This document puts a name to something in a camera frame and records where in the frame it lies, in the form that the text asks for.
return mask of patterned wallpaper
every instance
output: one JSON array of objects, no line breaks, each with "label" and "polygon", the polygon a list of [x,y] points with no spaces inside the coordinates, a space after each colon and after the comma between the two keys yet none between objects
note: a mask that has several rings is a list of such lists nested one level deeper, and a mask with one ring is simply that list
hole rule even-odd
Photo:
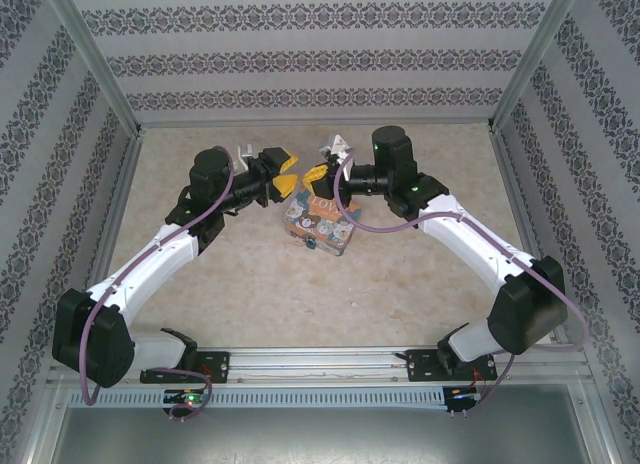
[{"label": "patterned wallpaper", "polygon": [[564,263],[623,462],[640,462],[639,0],[576,0],[502,129],[538,250]]},{"label": "patterned wallpaper", "polygon": [[86,287],[129,136],[48,0],[0,9],[0,463],[50,362],[55,302]]},{"label": "patterned wallpaper", "polygon": [[488,118],[551,0],[75,0],[144,124]]}]

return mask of decorative border pattern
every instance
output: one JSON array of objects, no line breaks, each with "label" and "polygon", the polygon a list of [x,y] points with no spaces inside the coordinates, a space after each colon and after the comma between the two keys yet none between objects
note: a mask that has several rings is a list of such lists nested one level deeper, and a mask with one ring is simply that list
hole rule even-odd
[{"label": "decorative border pattern", "polygon": [[640,192],[638,129],[634,127],[620,98],[616,97],[616,90],[571,16],[562,23],[555,39],[571,66],[584,97],[589,100],[602,131],[610,138],[609,145],[620,161],[620,168],[625,170],[627,180],[634,184],[633,192]]},{"label": "decorative border pattern", "polygon": [[597,0],[633,60],[640,66],[640,0]]},{"label": "decorative border pattern", "polygon": [[128,94],[134,111],[278,107],[493,106],[500,88],[281,89]]},{"label": "decorative border pattern", "polygon": [[[28,344],[24,348],[24,355],[20,359],[18,374],[13,378],[15,384],[9,390],[8,405],[2,409],[2,424],[0,425],[0,462],[10,462],[11,453],[14,451],[20,431],[23,426],[23,418],[28,411],[28,404],[33,394],[33,386],[36,376],[40,372],[41,360],[48,351],[48,344],[53,331],[55,305],[67,286],[74,260],[82,244],[83,234],[89,219],[91,206],[98,191],[102,173],[113,148],[116,131],[120,123],[112,109],[109,110],[106,120],[100,130],[100,137],[91,156],[89,166],[82,180],[80,192],[76,196],[76,203],[71,215],[67,230],[62,238],[62,244],[58,248],[51,277],[47,281],[46,290],[42,294],[42,302],[38,307],[38,313],[33,320],[33,327],[29,331]],[[111,188],[111,195],[107,206],[111,202],[116,190],[116,184],[120,177],[120,171],[126,156],[126,149],[118,165],[118,172]],[[100,227],[100,236],[106,219]],[[89,265],[85,284],[91,275],[93,262]]]},{"label": "decorative border pattern", "polygon": [[11,56],[43,0],[2,0],[0,6],[0,69]]},{"label": "decorative border pattern", "polygon": [[169,54],[108,58],[116,77],[245,72],[512,71],[520,51],[351,50]]},{"label": "decorative border pattern", "polygon": [[25,278],[31,272],[31,263],[40,247],[40,239],[49,224],[60,189],[99,93],[98,83],[91,72],[88,72],[49,157],[33,197],[33,204],[27,210],[24,227],[18,231],[16,242],[12,246],[13,252],[7,257],[5,269],[0,273],[0,344],[4,342],[4,333],[11,324],[11,314],[20,300]]},{"label": "decorative border pattern", "polygon": [[83,11],[94,36],[291,29],[532,29],[542,2],[357,2]]},{"label": "decorative border pattern", "polygon": [[60,26],[38,65],[33,80],[27,86],[24,99],[18,103],[13,120],[9,121],[1,136],[0,206],[4,203],[2,196],[9,192],[10,181],[13,181],[14,173],[20,169],[24,151],[31,146],[31,139],[35,136],[44,111],[49,107],[53,93],[58,88],[75,51],[73,40],[66,29]]},{"label": "decorative border pattern", "polygon": [[640,333],[640,270],[636,267],[636,260],[631,257],[629,244],[623,240],[624,235],[618,230],[618,220],[612,215],[609,200],[602,191],[602,185],[598,182],[598,176],[580,142],[580,136],[575,131],[569,113],[544,65],[536,69],[531,77],[531,84],[538,94],[547,114],[547,121],[569,166],[569,172],[582,196],[582,203],[586,206],[607,264],[611,267],[611,274],[616,277],[618,290],[624,294],[623,302],[629,306],[631,319],[638,324],[636,332]]},{"label": "decorative border pattern", "polygon": [[[597,350],[598,362],[603,368],[604,377],[607,378],[607,387],[614,398],[613,405],[618,409],[620,423],[626,429],[625,437],[630,441],[631,453],[635,459],[640,460],[638,397],[634,395],[631,379],[625,375],[626,367],[620,362],[622,359],[620,350],[615,346],[615,337],[611,333],[611,327],[603,317],[604,310],[600,305],[600,298],[591,281],[589,269],[582,257],[580,246],[567,219],[564,204],[560,199],[560,192],[553,182],[551,171],[538,142],[538,136],[522,101],[519,101],[514,108],[511,118],[529,160],[540,197],[546,207],[547,217],[556,236],[556,243],[562,253],[567,277],[589,324],[589,334]],[[505,147],[520,193],[524,198],[524,189],[516,172],[513,156],[509,146]],[[527,214],[533,226],[533,219],[528,209]]]}]

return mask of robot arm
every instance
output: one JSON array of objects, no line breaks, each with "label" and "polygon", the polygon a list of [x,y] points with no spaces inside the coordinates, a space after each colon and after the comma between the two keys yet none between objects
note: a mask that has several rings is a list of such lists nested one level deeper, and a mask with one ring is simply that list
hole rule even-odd
[{"label": "robot arm", "polygon": [[[442,183],[418,172],[411,140],[402,128],[380,128],[372,140],[373,165],[351,161],[344,167],[337,187],[342,203],[347,206],[355,194],[382,194],[391,211],[407,221],[432,215],[415,227],[458,255],[494,296],[493,309],[486,319],[466,324],[438,343],[439,361],[450,374],[486,354],[522,354],[566,320],[566,306],[513,259],[564,292],[562,268],[557,261],[551,257],[536,260],[505,242],[471,216]],[[344,139],[334,135],[320,152],[327,162],[311,169],[302,181],[313,194],[333,199],[336,174],[350,149]],[[443,215],[447,213],[457,217]]]},{"label": "robot arm", "polygon": [[[282,202],[295,189],[297,176],[281,175],[297,158],[281,148],[264,149],[248,157],[246,171],[218,208],[188,231],[167,238],[205,213],[221,195],[229,176],[227,155],[217,149],[199,153],[186,186],[165,225],[127,264],[87,291],[67,291],[58,301],[53,337],[53,357],[79,369],[80,338],[89,313],[105,292],[111,292],[96,315],[87,345],[87,376],[102,387],[116,384],[129,370],[155,367],[193,370],[197,344],[178,332],[163,329],[153,334],[130,334],[129,326],[142,306],[178,269],[204,252],[224,228],[224,214],[258,202]],[[150,248],[156,249],[113,287],[123,270]]]}]

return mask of box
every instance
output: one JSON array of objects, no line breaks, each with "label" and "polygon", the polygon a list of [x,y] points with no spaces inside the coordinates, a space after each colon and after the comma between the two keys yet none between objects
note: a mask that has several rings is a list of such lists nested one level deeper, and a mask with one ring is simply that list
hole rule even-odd
[{"label": "box", "polygon": [[[362,209],[353,201],[347,208],[358,220]],[[309,249],[322,249],[334,256],[344,253],[354,226],[340,213],[334,200],[298,192],[284,214],[284,227],[289,235],[304,241]]]}]

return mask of enclosure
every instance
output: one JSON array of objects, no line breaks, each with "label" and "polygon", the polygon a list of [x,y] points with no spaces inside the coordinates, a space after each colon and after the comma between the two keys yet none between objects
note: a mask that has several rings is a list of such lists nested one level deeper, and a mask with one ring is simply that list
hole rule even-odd
[{"label": "enclosure", "polygon": [[[639,2],[2,0],[0,462],[640,461]],[[281,146],[302,175],[331,133],[371,162],[387,124],[476,218],[562,264],[583,352],[528,351],[493,410],[442,420],[394,355],[486,316],[482,280],[421,232],[357,230],[335,257],[285,233],[289,201],[253,204],[132,327],[228,350],[216,409],[167,422],[135,374],[85,408],[51,358],[58,298],[149,242],[199,151]],[[140,444],[170,435],[188,451]]]}]

